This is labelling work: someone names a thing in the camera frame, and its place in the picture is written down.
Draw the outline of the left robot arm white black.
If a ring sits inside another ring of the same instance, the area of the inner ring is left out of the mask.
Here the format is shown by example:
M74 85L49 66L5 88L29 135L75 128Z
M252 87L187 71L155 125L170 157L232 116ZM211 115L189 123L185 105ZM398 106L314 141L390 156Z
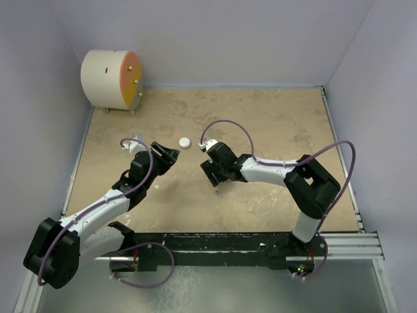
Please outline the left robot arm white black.
M36 229L23 265L37 276L39 286L62 288L79 267L106 254L126 256L147 243L136 243L135 232L115 222L147 195L153 181L177 162L178 149L136 140L129 169L93 204L60 220L47 218Z

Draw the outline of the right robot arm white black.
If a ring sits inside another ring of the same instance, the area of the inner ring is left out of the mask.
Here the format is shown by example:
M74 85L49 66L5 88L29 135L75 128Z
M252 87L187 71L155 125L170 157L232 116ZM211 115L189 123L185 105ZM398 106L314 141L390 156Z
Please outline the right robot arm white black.
M327 209L341 190L336 179L314 158L299 160L256 160L249 154L236 156L223 142L208 140L199 145L208 155L200 164L213 187L226 181L269 183L287 188L300 209L291 231L290 248L304 255L313 247L313 237Z

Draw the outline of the white charging case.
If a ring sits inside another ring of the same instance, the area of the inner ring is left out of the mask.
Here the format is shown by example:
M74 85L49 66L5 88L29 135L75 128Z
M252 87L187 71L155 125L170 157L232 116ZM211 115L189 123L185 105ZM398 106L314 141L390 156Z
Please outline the white charging case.
M187 137L183 137L179 140L179 146L182 149L187 149L191 146L191 140Z

